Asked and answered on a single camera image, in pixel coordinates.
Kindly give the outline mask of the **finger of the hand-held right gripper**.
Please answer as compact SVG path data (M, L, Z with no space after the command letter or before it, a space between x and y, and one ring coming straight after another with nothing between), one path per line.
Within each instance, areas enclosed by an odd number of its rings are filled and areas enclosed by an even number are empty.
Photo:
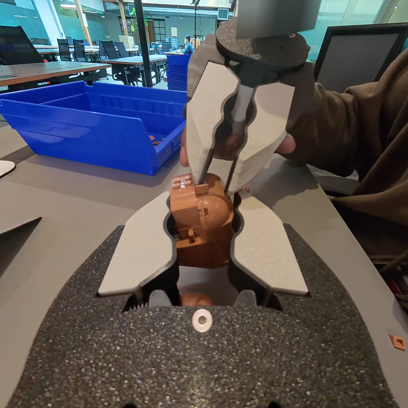
M213 157L215 135L228 100L235 103L240 79L224 65L208 62L186 109L186 152L193 180L202 182Z
M270 162L286 136L286 124L295 87L288 84L257 86L252 96L255 112L245 128L246 140L231 168L226 192L233 194Z

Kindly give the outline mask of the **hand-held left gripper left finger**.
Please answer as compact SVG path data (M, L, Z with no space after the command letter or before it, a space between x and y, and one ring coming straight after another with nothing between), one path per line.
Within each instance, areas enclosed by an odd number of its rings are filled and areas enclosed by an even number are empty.
M170 193L164 192L138 210L125 224L100 284L100 296L133 294L141 304L163 290L179 304L179 265Z

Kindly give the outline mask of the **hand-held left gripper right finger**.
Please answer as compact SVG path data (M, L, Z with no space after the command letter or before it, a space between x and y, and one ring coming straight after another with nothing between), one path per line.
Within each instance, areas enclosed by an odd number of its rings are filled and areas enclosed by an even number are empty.
M234 207L229 282L253 291L257 303L271 303L275 293L308 294L281 219L247 191L235 194Z

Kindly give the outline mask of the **brown lego head model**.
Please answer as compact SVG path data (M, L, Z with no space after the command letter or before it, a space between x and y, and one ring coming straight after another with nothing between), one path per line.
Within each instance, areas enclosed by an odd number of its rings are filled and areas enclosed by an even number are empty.
M180 266L220 268L227 265L233 236L233 203L219 176L207 173L207 195L196 196L191 174L173 178L170 209L179 234L176 240Z

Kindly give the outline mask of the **blue plastic parts bin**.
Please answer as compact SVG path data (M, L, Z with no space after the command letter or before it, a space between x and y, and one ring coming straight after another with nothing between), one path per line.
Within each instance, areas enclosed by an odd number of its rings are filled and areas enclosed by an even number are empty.
M9 99L1 114L36 154L149 176L177 150L185 124L154 133L138 118ZM149 135L165 140L153 146Z

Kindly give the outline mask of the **person's right forearm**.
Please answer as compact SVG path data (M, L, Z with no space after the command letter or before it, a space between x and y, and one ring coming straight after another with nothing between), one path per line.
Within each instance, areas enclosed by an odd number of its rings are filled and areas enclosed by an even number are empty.
M315 83L312 107L288 129L296 147L283 156L338 176L356 170L364 178L407 124L408 51L380 80L343 93Z

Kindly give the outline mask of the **lego instruction booklet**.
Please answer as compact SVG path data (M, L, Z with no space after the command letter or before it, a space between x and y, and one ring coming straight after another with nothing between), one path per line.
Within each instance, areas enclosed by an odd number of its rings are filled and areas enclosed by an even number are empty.
M36 217L0 232L0 276L6 271L41 221Z

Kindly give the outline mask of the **person's right hand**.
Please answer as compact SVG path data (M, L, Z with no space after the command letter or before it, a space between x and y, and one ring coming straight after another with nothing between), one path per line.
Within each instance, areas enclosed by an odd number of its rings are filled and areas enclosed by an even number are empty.
M233 161L242 144L243 137L239 134L230 134L228 137L215 142L213 157L219 160ZM294 151L296 145L293 137L289 134L283 139L276 152L289 154ZM183 167L188 167L188 156L186 152L186 126L182 132L180 162Z

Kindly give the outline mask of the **stack of blue bins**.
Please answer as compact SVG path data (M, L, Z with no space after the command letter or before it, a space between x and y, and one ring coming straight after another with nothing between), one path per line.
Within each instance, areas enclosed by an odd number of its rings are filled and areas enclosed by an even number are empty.
M187 68L191 55L167 55L167 86L170 90L187 91Z

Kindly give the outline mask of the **black framed monitor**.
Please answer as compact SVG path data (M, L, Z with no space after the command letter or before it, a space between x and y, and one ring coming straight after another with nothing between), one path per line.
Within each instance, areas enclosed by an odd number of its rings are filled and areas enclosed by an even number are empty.
M376 82L400 54L408 23L328 27L314 66L315 82L329 91Z

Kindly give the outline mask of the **black building column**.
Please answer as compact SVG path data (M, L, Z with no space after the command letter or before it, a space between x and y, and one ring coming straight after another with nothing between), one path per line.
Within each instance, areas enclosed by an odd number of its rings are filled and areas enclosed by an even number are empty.
M143 7L141 0L134 0L134 7L135 7L135 15L137 20L137 28L140 37L140 45L141 45L141 53L142 53L142 60L143 60L143 71L144 71L144 79L145 79L145 86L151 88L153 86L152 76L151 76L151 68L150 68L150 54L146 36L146 26L145 26L145 19L143 14Z

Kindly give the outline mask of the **row of black office chairs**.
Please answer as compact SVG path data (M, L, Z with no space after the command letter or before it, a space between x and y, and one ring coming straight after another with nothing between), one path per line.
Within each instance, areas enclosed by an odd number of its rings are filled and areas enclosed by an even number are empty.
M143 63L140 57L130 57L123 42L100 41L96 62L111 65L111 76L125 85L145 85Z

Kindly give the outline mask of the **person's brown jacket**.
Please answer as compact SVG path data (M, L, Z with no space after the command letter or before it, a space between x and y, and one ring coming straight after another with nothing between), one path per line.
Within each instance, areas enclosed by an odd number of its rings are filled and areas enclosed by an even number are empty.
M394 259L407 250L407 135L388 144L349 197L332 203L370 258Z

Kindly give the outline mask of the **long brown desk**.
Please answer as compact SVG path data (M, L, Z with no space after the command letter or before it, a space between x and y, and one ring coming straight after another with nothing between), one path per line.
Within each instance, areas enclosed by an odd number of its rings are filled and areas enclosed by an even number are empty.
M44 81L62 75L95 71L110 67L111 64L68 61L1 65L0 85L6 86L31 81Z

